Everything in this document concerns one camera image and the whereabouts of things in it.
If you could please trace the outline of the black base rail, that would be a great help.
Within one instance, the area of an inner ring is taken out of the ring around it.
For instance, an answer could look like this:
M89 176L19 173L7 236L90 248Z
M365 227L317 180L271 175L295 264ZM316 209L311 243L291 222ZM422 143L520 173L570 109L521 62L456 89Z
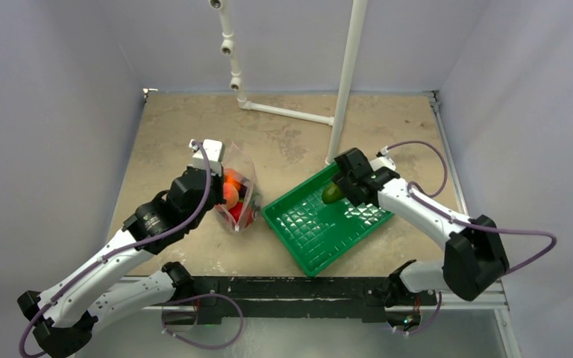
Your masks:
M224 318L349 318L385 322L394 311L433 307L435 294L392 295L388 277L195 276L172 301L194 306L199 324Z

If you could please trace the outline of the toy peach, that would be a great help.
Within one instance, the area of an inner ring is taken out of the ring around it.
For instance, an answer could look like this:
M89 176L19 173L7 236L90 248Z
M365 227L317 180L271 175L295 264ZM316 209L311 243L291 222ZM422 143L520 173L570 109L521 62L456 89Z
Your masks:
M225 209L230 210L239 203L239 190L234 185L226 183L223 185L223 198Z

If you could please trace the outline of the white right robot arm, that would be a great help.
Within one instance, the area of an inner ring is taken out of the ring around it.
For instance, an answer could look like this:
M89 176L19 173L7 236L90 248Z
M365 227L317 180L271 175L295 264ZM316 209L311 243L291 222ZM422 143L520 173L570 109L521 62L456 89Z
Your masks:
M495 223L451 210L403 179L392 161L369 160L358 148L334 160L333 183L354 206L388 211L432 239L443 251L436 261L410 260L388 277L382 294L388 307L409 304L421 292L449 291L473 301L510 268Z

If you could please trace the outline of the green toy mango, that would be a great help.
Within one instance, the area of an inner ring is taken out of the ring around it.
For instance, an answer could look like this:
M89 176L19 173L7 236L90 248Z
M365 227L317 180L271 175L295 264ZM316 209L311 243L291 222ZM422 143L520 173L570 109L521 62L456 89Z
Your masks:
M322 203L323 204L334 204L345 198L340 186L334 182L330 182L322 191Z

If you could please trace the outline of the white PVC pipe frame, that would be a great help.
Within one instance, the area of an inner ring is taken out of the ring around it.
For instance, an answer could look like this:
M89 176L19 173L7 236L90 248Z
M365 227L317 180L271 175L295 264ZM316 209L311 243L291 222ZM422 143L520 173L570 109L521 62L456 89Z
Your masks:
M225 86L241 110L300 119L331 129L325 161L339 153L347 105L366 22L367 1L278 1L256 12L242 1L207 1L217 17ZM246 92L335 93L328 114L256 101Z

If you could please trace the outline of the red toy tomato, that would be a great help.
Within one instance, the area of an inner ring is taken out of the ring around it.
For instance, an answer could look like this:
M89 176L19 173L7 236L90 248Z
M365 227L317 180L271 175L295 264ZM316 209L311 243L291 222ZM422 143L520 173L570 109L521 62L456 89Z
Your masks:
M234 223L239 226L246 227L254 221L254 208L250 204L245 206L242 202L238 202L228 212Z

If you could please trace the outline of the green plastic tray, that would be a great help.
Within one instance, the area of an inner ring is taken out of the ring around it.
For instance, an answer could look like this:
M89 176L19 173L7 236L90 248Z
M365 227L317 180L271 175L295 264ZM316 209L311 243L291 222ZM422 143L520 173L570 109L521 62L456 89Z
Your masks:
M262 216L308 276L315 277L394 214L371 204L342 199L322 202L322 192L338 173L331 164L262 209Z

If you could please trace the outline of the clear zip top bag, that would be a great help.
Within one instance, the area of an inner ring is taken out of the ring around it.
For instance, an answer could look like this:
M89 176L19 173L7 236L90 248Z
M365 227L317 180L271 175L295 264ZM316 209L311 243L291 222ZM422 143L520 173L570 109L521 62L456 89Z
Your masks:
M239 191L239 202L242 202L245 206L250 204L254 208L254 221L251 223L253 224L260 216L263 204L263 192L260 188L252 159L235 142L230 142L226 148L222 164L223 174L224 169L231 168L244 177L242 180L242 188ZM230 233L242 233L251 225L249 224L243 227L234 223L232 216L225 209L224 204L215 206L214 212L218 223L220 223L224 230Z

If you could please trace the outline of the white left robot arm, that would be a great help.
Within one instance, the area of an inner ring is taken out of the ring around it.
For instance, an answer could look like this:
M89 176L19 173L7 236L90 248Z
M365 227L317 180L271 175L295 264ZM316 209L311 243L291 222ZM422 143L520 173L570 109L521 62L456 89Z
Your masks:
M180 263L123 289L111 286L196 229L207 211L224 201L222 165L188 166L167 190L136 208L113 238L67 278L42 292L28 290L17 304L28 320L19 354L32 335L38 357L69 357L110 323L152 304L182 305L192 297L192 278Z

